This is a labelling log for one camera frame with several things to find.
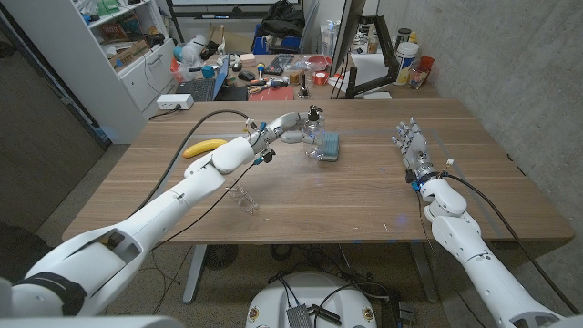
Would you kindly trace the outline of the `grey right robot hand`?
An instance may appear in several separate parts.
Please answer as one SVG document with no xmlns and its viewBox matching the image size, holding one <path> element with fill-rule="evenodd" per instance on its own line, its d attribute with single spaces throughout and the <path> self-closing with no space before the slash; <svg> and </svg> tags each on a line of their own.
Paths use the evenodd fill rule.
<svg viewBox="0 0 583 328">
<path fill-rule="evenodd" d="M 437 175 L 431 161 L 425 136 L 414 118 L 409 124 L 400 122 L 396 126 L 397 137 L 391 137 L 399 148 L 406 167 L 405 182 L 421 185 Z"/>
</svg>

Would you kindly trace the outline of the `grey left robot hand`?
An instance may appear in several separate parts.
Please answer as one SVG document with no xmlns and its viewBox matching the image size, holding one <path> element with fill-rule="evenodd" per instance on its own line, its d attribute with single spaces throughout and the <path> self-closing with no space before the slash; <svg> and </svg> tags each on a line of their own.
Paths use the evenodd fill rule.
<svg viewBox="0 0 583 328">
<path fill-rule="evenodd" d="M 318 144 L 315 137 L 310 137 L 303 128 L 308 120 L 308 112 L 290 112 L 284 114 L 271 123 L 261 124 L 259 129 L 248 137 L 248 141 L 255 154 L 263 152 L 272 142 L 286 134 L 285 143 Z"/>
</svg>

